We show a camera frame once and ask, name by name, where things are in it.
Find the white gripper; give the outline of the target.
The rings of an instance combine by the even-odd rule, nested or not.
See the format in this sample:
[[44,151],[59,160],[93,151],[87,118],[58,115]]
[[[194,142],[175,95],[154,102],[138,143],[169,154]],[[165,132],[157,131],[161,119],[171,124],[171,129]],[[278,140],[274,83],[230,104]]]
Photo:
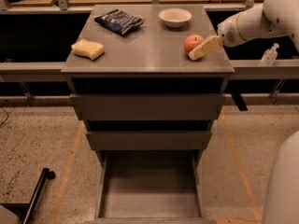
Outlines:
[[244,44],[246,40],[241,36],[237,28],[238,17],[238,14],[234,14],[219,23],[217,29],[218,35],[211,35],[201,44],[194,47],[188,54],[189,58],[196,61],[206,55],[221,50],[222,45],[232,48]]

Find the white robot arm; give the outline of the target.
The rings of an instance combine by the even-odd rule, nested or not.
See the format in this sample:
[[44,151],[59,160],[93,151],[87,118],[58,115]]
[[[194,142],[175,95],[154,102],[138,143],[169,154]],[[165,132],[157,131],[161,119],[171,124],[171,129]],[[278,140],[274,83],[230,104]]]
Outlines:
[[[257,7],[234,14],[218,32],[193,48],[198,60],[221,47],[235,47],[256,38],[288,36],[299,49],[299,0],[263,0]],[[278,150],[268,181],[262,224],[299,224],[299,132]]]

